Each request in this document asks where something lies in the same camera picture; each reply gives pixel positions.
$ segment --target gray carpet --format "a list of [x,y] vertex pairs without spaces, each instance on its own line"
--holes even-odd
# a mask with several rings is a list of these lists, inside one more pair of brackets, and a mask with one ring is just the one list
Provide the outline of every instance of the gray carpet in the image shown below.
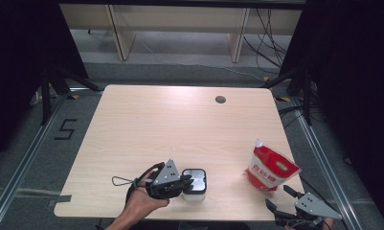
[[[232,71],[205,66],[183,65],[121,65],[85,63],[90,80],[98,86],[108,84],[150,84],[150,85],[193,85],[193,86],[229,86],[259,87],[263,77],[274,79],[276,75],[267,74],[258,68],[232,68]],[[68,80],[72,87],[81,87]],[[272,88],[275,97],[286,96],[288,80]],[[95,229],[94,224],[102,221],[107,224],[111,219],[99,218],[57,218],[53,214],[53,201],[62,189],[73,165],[80,143],[91,121],[100,95],[89,92],[80,93],[76,100],[66,100],[56,115],[56,119],[38,153],[20,190],[6,213],[0,229]],[[276,102],[278,109],[286,108],[289,102]],[[316,108],[311,109],[313,128],[325,150],[328,160],[337,173],[345,192],[353,202],[355,211],[364,229],[384,229],[384,221],[371,201],[354,169],[344,163],[345,154],[334,138],[328,123]],[[59,131],[65,119],[76,119],[66,123],[65,127],[75,132],[69,140],[56,140],[67,137],[68,133]],[[25,119],[7,149],[0,153],[0,189],[7,185],[19,160],[34,138],[41,121],[41,106],[36,105],[27,112]],[[302,167],[305,178],[333,206],[336,206],[318,163],[312,153],[297,114],[289,112],[282,117],[289,145],[295,161]],[[307,192],[312,189],[304,183]],[[249,223],[251,229],[281,229],[274,222]],[[345,229],[337,222],[333,229]]]

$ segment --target snack bag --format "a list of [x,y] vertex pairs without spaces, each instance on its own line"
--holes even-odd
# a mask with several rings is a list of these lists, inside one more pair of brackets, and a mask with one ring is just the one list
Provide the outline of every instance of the snack bag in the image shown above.
[[301,169],[285,156],[266,147],[257,139],[254,155],[249,168],[246,170],[248,180],[262,191],[276,191]]

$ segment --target table top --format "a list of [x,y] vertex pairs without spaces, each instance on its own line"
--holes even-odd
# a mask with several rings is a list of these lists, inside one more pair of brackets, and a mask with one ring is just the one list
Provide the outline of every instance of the table top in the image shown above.
[[[257,138],[293,159],[268,89],[109,85],[61,192],[71,200],[58,203],[55,214],[114,218],[124,208],[128,186],[114,186],[112,176],[133,179],[170,158],[179,172],[206,171],[206,197],[172,198],[148,219],[274,220],[266,198],[295,213],[295,199],[282,186],[266,193],[248,181],[244,171]],[[285,184],[303,191],[298,175]]]

